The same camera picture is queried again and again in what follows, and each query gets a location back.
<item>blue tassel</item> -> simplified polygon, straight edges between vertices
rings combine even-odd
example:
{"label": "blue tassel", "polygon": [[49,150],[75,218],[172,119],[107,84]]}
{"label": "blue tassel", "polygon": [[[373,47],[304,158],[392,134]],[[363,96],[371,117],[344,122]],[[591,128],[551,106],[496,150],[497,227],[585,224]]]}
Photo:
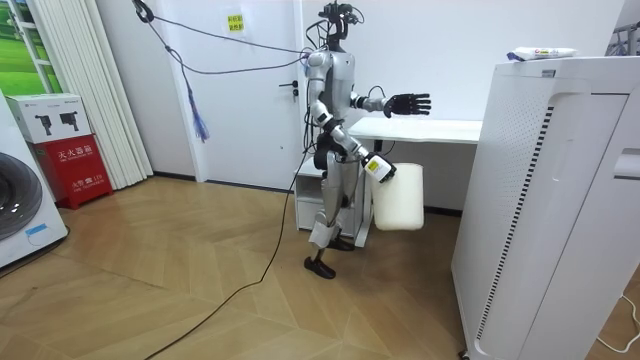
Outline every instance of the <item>blue tassel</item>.
{"label": "blue tassel", "polygon": [[191,90],[191,86],[188,86],[188,90],[189,103],[191,104],[191,111],[193,111],[193,127],[196,130],[196,137],[202,140],[202,142],[204,143],[209,139],[209,130],[207,129],[207,125],[200,117],[200,113],[198,113],[198,108],[196,107],[196,101],[193,98],[193,90]]}

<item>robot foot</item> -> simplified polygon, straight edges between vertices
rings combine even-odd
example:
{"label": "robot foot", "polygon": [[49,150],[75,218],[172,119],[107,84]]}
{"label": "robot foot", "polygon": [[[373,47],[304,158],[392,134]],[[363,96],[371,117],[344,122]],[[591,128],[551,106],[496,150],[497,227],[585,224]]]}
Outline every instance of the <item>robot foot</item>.
{"label": "robot foot", "polygon": [[335,239],[329,242],[327,245],[329,249],[335,249],[340,251],[353,251],[356,249],[356,246],[348,241],[342,240],[342,238],[338,235]]}
{"label": "robot foot", "polygon": [[328,267],[322,260],[311,260],[311,258],[308,257],[304,260],[304,267],[324,279],[331,280],[336,277],[335,270]]}

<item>red fire extinguisher box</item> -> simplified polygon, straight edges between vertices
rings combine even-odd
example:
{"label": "red fire extinguisher box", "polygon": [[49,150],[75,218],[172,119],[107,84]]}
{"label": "red fire extinguisher box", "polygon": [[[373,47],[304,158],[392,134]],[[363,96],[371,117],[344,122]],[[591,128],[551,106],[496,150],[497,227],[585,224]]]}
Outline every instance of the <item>red fire extinguisher box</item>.
{"label": "red fire extinguisher box", "polygon": [[33,147],[58,205],[77,209],[84,202],[113,194],[93,135]]}

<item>wooden floor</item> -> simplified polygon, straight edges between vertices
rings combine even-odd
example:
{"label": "wooden floor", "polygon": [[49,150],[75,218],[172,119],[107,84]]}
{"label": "wooden floor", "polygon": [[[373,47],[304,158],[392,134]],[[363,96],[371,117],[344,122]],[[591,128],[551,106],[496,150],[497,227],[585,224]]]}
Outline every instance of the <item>wooden floor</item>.
{"label": "wooden floor", "polygon": [[[154,178],[63,211],[52,254],[0,280],[0,359],[142,360],[257,280],[274,249],[284,195]],[[450,261],[459,219],[373,231],[366,249],[330,251],[338,271],[308,273],[308,233],[289,202],[265,282],[156,359],[457,359],[464,338]],[[629,294],[640,304],[640,276]],[[603,336],[633,335],[624,304]],[[637,359],[594,345],[589,360]]]}

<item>baseboard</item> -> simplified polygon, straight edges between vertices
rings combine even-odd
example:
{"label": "baseboard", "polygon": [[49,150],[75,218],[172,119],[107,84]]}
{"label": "baseboard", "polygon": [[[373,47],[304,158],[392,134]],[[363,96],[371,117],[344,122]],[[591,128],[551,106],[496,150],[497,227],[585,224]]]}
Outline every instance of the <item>baseboard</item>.
{"label": "baseboard", "polygon": [[178,179],[178,180],[196,181],[196,177],[192,175],[174,174],[174,173],[167,173],[164,171],[154,171],[153,175],[168,177],[171,179]]}
{"label": "baseboard", "polygon": [[218,180],[207,180],[206,182],[212,183],[212,184],[218,184],[218,185],[241,187],[241,188],[245,188],[245,189],[264,190],[264,191],[271,191],[271,192],[279,192],[279,193],[283,193],[283,194],[286,194],[286,193],[293,194],[293,191],[284,190],[284,189],[270,188],[270,187],[266,187],[266,186],[238,184],[238,183],[232,183],[232,182],[227,182],[227,181],[218,181]]}
{"label": "baseboard", "polygon": [[435,206],[425,206],[424,212],[427,214],[462,217],[462,210],[445,209],[445,208],[439,208]]}

